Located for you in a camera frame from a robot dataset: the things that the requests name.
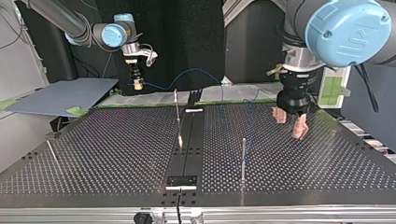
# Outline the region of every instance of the black cable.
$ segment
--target black cable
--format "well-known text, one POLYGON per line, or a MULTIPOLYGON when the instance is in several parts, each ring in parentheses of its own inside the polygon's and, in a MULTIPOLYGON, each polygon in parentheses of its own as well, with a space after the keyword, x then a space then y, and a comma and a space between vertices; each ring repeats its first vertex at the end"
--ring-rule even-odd
POLYGON ((81 65, 82 68, 85 69, 85 73, 86 73, 85 77, 88 77, 89 74, 91 74, 93 77, 99 77, 97 74, 93 73, 91 70, 88 69, 88 65, 87 65, 87 64, 85 64, 85 63, 80 63, 79 65, 81 65))
POLYGON ((297 32, 297 26, 296 26, 297 14, 300 11, 300 8, 303 6, 304 3, 305 3, 305 0, 303 0, 303 2, 297 7, 296 12, 294 13, 294 20, 293 20, 294 32, 297 32))
POLYGON ((290 39, 290 40, 295 40, 295 41, 304 43, 304 41, 303 41, 299 36, 291 35, 291 34, 289 34, 289 33, 286 32, 286 31, 284 32, 283 35, 284 35, 286 38, 290 39))
POLYGON ((309 91, 308 93, 309 93, 309 94, 312 96, 312 98, 314 99, 315 104, 316 104, 317 106, 319 106, 318 99, 314 96, 313 92, 312 92, 312 91, 309 91))
POLYGON ((91 6, 90 4, 88 4, 88 3, 84 2, 84 0, 80 0, 80 2, 81 2, 82 4, 84 4, 86 7, 90 7, 90 8, 92 8, 92 9, 98 10, 98 8, 97 8, 97 7, 93 7, 93 6, 91 6))
POLYGON ((176 210, 177 210, 177 220, 178 220, 178 224, 182 224, 183 221, 181 220, 181 214, 180 214, 180 207, 179 207, 179 204, 180 204, 180 193, 178 194, 176 210))
POLYGON ((284 39, 285 44, 290 45, 290 46, 294 46, 297 48, 302 48, 305 49, 306 48, 306 44, 305 43, 301 43, 301 42, 297 42, 297 41, 293 41, 293 40, 288 40, 288 39, 284 39))
MULTIPOLYGON (((3 9, 5 12, 7 12, 9 14, 9 16, 13 17, 11 12, 9 12, 9 10, 6 7, 0 5, 0 9, 3 9)), ((14 27, 11 25, 11 23, 8 21, 8 19, 1 12, 0 12, 0 17, 6 22, 7 26, 15 33, 15 35, 19 34, 18 31, 16 31, 14 29, 14 27)), ((27 45, 31 45, 27 40, 23 39, 22 37, 21 37, 21 41, 23 41, 23 43, 25 43, 27 45)))
POLYGON ((378 113, 379 112, 378 101, 376 100, 375 94, 371 87, 370 78, 368 76, 366 67, 364 66, 364 64, 361 64, 360 66, 354 65, 353 67, 356 69, 356 71, 358 71, 358 74, 361 76, 361 79, 363 79, 367 89, 367 93, 369 94, 370 101, 372 103, 373 110, 375 113, 378 113))
POLYGON ((74 56, 74 55, 72 55, 73 56, 73 58, 76 60, 76 61, 78 61, 79 63, 81 63, 84 67, 90 67, 94 72, 95 72, 95 74, 93 73, 93 72, 91 72, 91 71, 89 71, 88 69, 88 72, 89 73, 91 73, 92 75, 94 75, 95 77, 100 77, 100 73, 99 73, 99 71, 96 69, 96 68, 94 68, 92 65, 90 65, 89 63, 86 63, 86 62, 84 62, 84 61, 82 61, 80 58, 78 58, 78 57, 76 57, 76 56, 74 56))
POLYGON ((21 38, 22 34, 23 34, 23 25, 22 25, 22 22, 21 22, 21 31, 20 31, 20 33, 18 34, 17 38, 16 38, 15 40, 13 40, 11 43, 6 44, 6 45, 0 47, 0 49, 5 49, 5 48, 8 48, 9 46, 15 44, 15 43, 21 38))
POLYGON ((274 33, 276 36, 281 37, 281 33, 279 32, 281 24, 283 23, 283 26, 285 26, 285 18, 283 18, 282 21, 279 21, 276 26, 274 27, 274 33))
POLYGON ((337 72, 337 69, 335 69, 335 68, 333 68, 333 67, 330 67, 330 66, 328 66, 328 65, 324 65, 324 67, 325 67, 325 68, 328 68, 328 69, 330 69, 330 70, 332 70, 332 71, 334 71, 334 73, 337 72))

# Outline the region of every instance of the green tape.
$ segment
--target green tape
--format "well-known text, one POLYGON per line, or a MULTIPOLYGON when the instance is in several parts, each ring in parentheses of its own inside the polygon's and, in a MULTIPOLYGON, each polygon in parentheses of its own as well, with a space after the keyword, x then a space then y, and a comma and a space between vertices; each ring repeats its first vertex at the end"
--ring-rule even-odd
POLYGON ((321 105, 337 105, 338 98, 343 93, 341 77, 325 77, 323 91, 319 103, 321 105))
POLYGON ((13 105, 15 100, 0 101, 0 112, 4 111, 7 107, 13 105))
MULTIPOLYGON (((203 101, 198 102, 196 105, 230 105, 230 104, 245 104, 246 102, 241 100, 230 100, 230 101, 203 101)), ((276 99, 267 98, 267 99, 259 99, 255 100, 254 103, 276 103, 276 99)), ((157 105, 97 105, 95 108, 118 108, 118 107, 127 107, 127 108, 142 108, 142 107, 168 107, 175 106, 175 104, 157 104, 157 105)))
POLYGON ((88 113, 88 110, 81 108, 80 106, 74 106, 66 110, 67 113, 76 115, 76 116, 83 116, 88 113))

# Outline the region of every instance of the gray panel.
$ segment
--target gray panel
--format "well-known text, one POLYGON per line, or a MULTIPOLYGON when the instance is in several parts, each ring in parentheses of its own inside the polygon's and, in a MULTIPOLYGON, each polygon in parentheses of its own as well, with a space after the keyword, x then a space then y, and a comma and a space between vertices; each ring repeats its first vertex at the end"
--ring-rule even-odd
POLYGON ((172 107, 94 110, 55 141, 58 161, 44 147, 0 175, 0 207, 158 206, 176 139, 172 107))
POLYGON ((396 149, 396 68, 371 64, 366 64, 366 68, 379 104, 379 113, 374 112, 364 82, 355 69, 351 70, 347 84, 351 94, 345 98, 342 113, 375 139, 396 149))
POLYGON ((226 27, 226 77, 232 83, 274 81, 265 73, 284 60, 284 12, 271 1, 254 1, 226 27))
POLYGON ((41 91, 21 99, 7 108, 7 111, 76 118, 66 110, 80 106, 90 109, 116 84, 117 80, 105 78, 79 78, 59 81, 41 91))

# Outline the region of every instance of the blue cable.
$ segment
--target blue cable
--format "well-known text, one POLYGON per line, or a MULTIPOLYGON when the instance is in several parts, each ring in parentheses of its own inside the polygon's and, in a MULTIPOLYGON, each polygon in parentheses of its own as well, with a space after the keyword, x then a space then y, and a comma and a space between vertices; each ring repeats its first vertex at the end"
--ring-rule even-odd
POLYGON ((221 87, 221 103, 223 103, 223 101, 224 101, 224 89, 223 89, 223 87, 222 87, 222 85, 221 85, 221 82, 220 82, 217 78, 215 78, 212 74, 210 74, 209 72, 207 72, 206 70, 204 70, 204 69, 202 69, 202 68, 191 68, 191 69, 189 69, 189 70, 186 70, 186 71, 180 73, 180 74, 173 80, 173 82, 171 83, 171 85, 169 85, 169 87, 166 87, 166 88, 165 88, 165 87, 161 87, 161 86, 157 86, 157 85, 152 84, 152 83, 149 83, 149 82, 145 82, 144 84, 149 85, 150 87, 159 89, 159 90, 161 90, 161 91, 169 91, 169 90, 172 89, 172 87, 175 85, 175 83, 178 81, 179 78, 181 78, 182 76, 184 76, 184 75, 186 75, 186 74, 188 74, 189 72, 192 72, 192 71, 199 71, 199 72, 202 72, 202 73, 206 74, 207 76, 211 77, 213 80, 215 80, 215 81, 220 85, 220 87, 221 87))
POLYGON ((262 91, 263 93, 266 93, 262 89, 258 89, 257 93, 256 93, 256 96, 253 98, 253 100, 248 100, 248 99, 244 99, 243 100, 243 103, 247 104, 249 109, 250 109, 250 111, 247 113, 248 114, 248 117, 247 117, 247 135, 251 136, 251 138, 247 140, 247 153, 245 154, 245 157, 242 159, 242 162, 246 161, 248 159, 248 155, 250 153, 251 147, 252 147, 253 142, 254 142, 254 130, 255 130, 255 127, 254 127, 254 121, 252 121, 253 118, 252 118, 251 115, 252 115, 252 110, 253 110, 253 104, 257 100, 257 98, 259 97, 260 91, 262 91))

